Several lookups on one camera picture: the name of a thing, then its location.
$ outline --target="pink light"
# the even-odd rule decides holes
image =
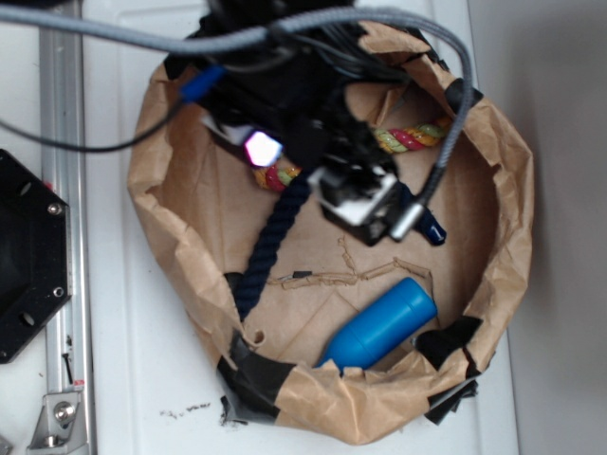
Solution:
[[[283,150],[283,144],[257,131],[245,143],[245,150],[253,166],[266,167],[276,162]]]

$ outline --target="blue plastic bottle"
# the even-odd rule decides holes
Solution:
[[[434,318],[436,305],[415,280],[405,278],[348,322],[331,340],[319,367],[329,359],[343,371],[377,363]]]

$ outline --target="multicolored rope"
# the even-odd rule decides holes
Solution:
[[[376,128],[373,133],[379,147],[389,154],[402,154],[433,147],[447,135],[451,127],[449,117],[439,118],[431,123],[421,123],[417,126],[390,130]],[[253,168],[257,185],[266,190],[283,191],[291,180],[298,176],[301,168],[294,166],[284,157],[267,168]]]
[[[376,128],[376,136],[379,147],[389,154],[401,154],[403,152],[423,150],[433,147],[447,135],[451,127],[449,117],[439,118],[432,123],[422,123],[402,130],[392,128],[384,130]]]

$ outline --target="brown paper bag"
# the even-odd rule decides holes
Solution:
[[[405,127],[454,115],[454,76],[430,49],[395,29],[364,24],[361,45],[412,77],[408,87],[361,84],[355,115]],[[152,78],[138,129],[164,117],[177,87],[164,67]],[[432,247],[417,233],[373,248],[324,220],[313,198],[278,253],[260,303],[241,323],[224,274],[243,272],[277,194],[258,188],[248,166],[220,150],[196,105],[133,151],[129,190],[150,248],[169,277],[212,365],[230,415],[305,428],[365,444],[470,392],[527,286],[533,216],[532,156],[490,100],[469,114],[450,168],[431,203],[449,236]],[[400,178],[419,191],[438,148],[397,157]],[[279,280],[297,270],[312,276]],[[325,343],[405,277],[436,302],[436,320],[368,371],[313,368]]]

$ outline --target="rope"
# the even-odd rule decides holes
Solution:
[[[278,248],[310,195],[307,184],[307,177],[310,174],[311,171],[302,171],[285,188],[274,205],[274,211],[267,219],[266,226],[259,234],[259,239],[248,259],[247,271],[234,292],[240,320],[244,320],[259,302],[269,271],[278,260]]]

